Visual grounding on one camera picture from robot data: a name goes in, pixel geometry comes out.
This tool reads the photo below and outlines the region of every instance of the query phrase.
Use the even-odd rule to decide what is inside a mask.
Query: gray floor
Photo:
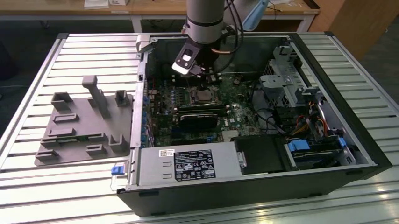
[[[183,21],[143,22],[145,32],[179,32]],[[51,21],[43,29],[38,21],[0,21],[0,41],[19,66],[19,74],[2,86],[30,86],[59,33],[130,33],[130,21]],[[399,18],[373,47],[362,64],[399,102]],[[0,134],[3,134],[27,87],[0,88]]]

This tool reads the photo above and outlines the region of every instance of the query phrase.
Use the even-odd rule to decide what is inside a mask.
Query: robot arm
[[[235,24],[235,28],[242,28],[242,31],[254,30],[267,2],[269,0],[187,0],[185,32],[189,39],[175,59],[174,70],[183,75],[191,73],[199,76],[210,71],[219,54],[233,54],[239,48],[237,45],[233,51],[219,51],[221,41],[226,38],[222,34],[225,22]]]

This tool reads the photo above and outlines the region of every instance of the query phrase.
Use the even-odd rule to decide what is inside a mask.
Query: blue tab
[[[145,101],[145,104],[149,104],[149,103],[150,103],[149,96],[145,96],[143,101]]]
[[[125,166],[113,167],[111,169],[111,175],[125,175]]]
[[[295,151],[295,145],[293,144],[293,142],[289,143],[289,149],[290,149],[290,152]]]
[[[344,138],[340,138],[340,144],[341,144],[342,147],[348,146],[348,142],[345,141]]]
[[[297,150],[309,150],[311,149],[309,143],[306,140],[294,140],[289,143],[289,148],[290,151],[297,151]]]

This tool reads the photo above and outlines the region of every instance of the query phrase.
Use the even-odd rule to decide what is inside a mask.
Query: wooden desk
[[[306,32],[319,14],[303,0],[278,4],[266,10],[263,20],[301,20],[298,32]],[[0,20],[131,20],[134,31],[143,32],[142,20],[186,19],[186,0],[131,0],[127,6],[85,10],[85,0],[0,0]]]
[[[310,31],[333,31],[358,60],[399,14],[399,0],[315,0],[322,8]]]

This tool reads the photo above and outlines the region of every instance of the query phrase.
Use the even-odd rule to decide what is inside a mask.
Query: aluminum slat table
[[[373,223],[399,218],[399,109],[336,37],[301,34],[394,167],[326,196],[139,217],[115,195],[111,168],[126,158],[37,167],[51,96],[87,97],[85,75],[106,95],[135,94],[138,34],[71,34],[58,39],[0,140],[0,223]],[[317,85],[306,71],[310,82]]]

